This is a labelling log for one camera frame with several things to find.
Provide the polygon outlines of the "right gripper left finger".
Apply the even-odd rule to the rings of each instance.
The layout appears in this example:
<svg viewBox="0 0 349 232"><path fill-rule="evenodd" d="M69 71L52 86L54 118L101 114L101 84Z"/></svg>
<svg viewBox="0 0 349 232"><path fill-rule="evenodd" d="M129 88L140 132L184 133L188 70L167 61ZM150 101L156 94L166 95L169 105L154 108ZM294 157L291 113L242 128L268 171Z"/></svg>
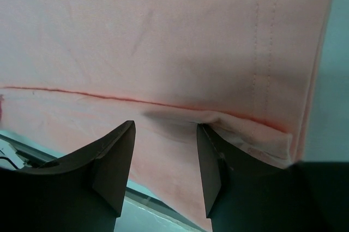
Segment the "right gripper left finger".
<svg viewBox="0 0 349 232"><path fill-rule="evenodd" d="M59 158L57 169L1 169L1 231L113 231L135 135L126 121Z"/></svg>

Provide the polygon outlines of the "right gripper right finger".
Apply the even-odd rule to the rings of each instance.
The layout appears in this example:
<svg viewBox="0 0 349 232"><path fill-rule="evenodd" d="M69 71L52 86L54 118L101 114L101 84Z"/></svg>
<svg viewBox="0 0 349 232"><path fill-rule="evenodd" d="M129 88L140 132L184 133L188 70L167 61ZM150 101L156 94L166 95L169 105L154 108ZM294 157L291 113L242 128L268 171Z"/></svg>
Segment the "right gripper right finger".
<svg viewBox="0 0 349 232"><path fill-rule="evenodd" d="M266 164L196 130L207 218L213 231L348 231L348 163Z"/></svg>

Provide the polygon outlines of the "pink t shirt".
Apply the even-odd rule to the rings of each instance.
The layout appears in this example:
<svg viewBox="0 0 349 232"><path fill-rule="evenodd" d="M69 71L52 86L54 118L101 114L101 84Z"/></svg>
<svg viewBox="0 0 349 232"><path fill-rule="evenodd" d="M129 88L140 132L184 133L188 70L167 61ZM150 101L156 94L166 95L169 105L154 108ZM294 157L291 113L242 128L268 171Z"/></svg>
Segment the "pink t shirt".
<svg viewBox="0 0 349 232"><path fill-rule="evenodd" d="M1 128L70 153L136 124L130 178L205 230L196 126L302 157L331 0L1 0Z"/></svg>

